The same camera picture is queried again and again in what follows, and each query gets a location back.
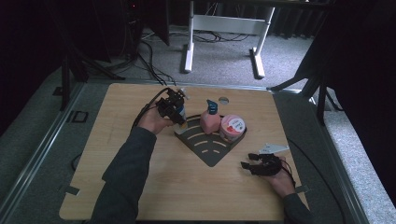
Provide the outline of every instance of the dark sleeve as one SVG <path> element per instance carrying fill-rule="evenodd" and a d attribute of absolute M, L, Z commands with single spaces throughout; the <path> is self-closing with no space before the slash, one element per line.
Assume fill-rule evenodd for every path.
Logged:
<path fill-rule="evenodd" d="M 283 204 L 285 205 L 285 224 L 314 223 L 311 212 L 301 202 L 300 197 L 296 193 L 283 198 Z"/>
<path fill-rule="evenodd" d="M 90 224 L 135 222 L 156 140 L 154 133 L 133 128 L 103 175 L 106 183 L 96 201 Z"/>

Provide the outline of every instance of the diamond-shaped tray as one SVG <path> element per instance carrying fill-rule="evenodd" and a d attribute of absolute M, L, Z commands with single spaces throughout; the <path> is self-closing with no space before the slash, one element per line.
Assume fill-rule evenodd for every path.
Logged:
<path fill-rule="evenodd" d="M 208 166 L 215 166 L 227 155 L 244 137 L 248 129 L 233 143 L 224 141 L 219 131 L 212 134 L 205 134 L 200 125 L 200 115 L 187 118 L 189 128 L 183 134 L 175 133 L 191 151 L 195 153 Z"/>

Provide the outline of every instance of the pink container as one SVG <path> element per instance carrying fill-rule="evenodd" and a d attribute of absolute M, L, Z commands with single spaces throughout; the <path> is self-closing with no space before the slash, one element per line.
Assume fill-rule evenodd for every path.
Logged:
<path fill-rule="evenodd" d="M 219 134 L 224 141 L 232 143 L 244 133 L 245 129 L 243 119 L 237 115 L 227 115 L 221 119 Z"/>

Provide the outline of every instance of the human hand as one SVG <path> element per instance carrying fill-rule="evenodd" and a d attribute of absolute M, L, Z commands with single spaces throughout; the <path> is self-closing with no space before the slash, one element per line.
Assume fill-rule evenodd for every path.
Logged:
<path fill-rule="evenodd" d="M 284 162 L 286 158 L 279 158 L 282 160 L 282 166 L 285 169 L 288 169 L 287 164 Z M 295 188 L 293 186 L 291 178 L 288 173 L 283 169 L 280 169 L 280 171 L 276 175 L 261 176 L 261 178 L 267 180 L 281 198 L 284 198 L 289 194 L 295 193 Z"/>
<path fill-rule="evenodd" d="M 160 133 L 164 127 L 169 127 L 173 124 L 172 120 L 161 117 L 157 106 L 153 103 L 148 107 L 148 111 L 139 120 L 137 127 L 147 129 L 152 133 L 157 134 Z"/>

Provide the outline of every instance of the container lid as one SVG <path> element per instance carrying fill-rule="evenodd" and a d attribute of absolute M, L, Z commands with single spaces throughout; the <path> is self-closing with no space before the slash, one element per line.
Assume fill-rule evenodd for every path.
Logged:
<path fill-rule="evenodd" d="M 215 115 L 218 113 L 218 104 L 216 102 L 213 102 L 211 100 L 206 100 L 207 101 L 207 112 L 210 115 Z"/>

